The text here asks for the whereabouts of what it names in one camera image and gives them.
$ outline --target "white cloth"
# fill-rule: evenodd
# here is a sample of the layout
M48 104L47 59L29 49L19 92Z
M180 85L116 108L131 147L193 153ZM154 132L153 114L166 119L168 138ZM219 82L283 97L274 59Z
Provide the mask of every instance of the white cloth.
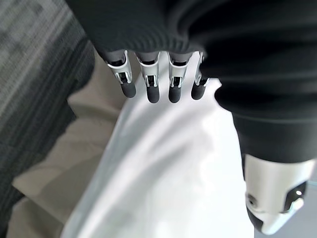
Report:
M231 114L213 97L219 82L201 100L190 97L197 61L177 104L168 101L166 53L157 104L138 80L62 238L253 237Z

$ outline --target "beige fabric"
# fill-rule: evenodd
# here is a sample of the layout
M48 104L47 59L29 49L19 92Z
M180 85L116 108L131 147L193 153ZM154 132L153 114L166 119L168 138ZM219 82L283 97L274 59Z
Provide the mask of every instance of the beige fabric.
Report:
M134 78L139 74L130 56ZM7 238L58 238L93 175L125 101L120 85L96 54L88 85L68 103L77 115L47 158L15 178L26 198L17 203Z

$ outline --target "black cloth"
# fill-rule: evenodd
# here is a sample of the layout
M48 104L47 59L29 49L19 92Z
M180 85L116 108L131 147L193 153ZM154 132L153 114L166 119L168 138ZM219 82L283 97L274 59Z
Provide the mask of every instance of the black cloth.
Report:
M204 51L241 152L317 156L317 0L66 0L101 56Z

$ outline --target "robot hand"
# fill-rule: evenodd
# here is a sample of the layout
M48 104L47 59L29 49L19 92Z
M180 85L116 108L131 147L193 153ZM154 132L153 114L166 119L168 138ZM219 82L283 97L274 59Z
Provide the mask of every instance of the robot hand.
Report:
M317 156L317 0L66 2L129 98L127 50L151 103L159 100L159 52L169 52L173 103L192 52L201 52L192 97L220 79L215 97L233 115L255 228L272 234L303 206Z

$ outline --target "black rubber fingertip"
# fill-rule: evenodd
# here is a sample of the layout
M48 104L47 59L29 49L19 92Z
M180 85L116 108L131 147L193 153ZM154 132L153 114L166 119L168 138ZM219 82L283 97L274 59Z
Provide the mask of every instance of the black rubber fingertip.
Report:
M137 92L133 82L121 84L121 89L127 98L133 98Z
M159 101L159 87L147 87L147 95L151 103L157 103Z
M172 103L177 103L180 100L181 93L181 88L170 87L168 92L168 98Z
M203 97L206 87L203 85L197 86L195 83L192 88L192 98L194 100L199 100Z

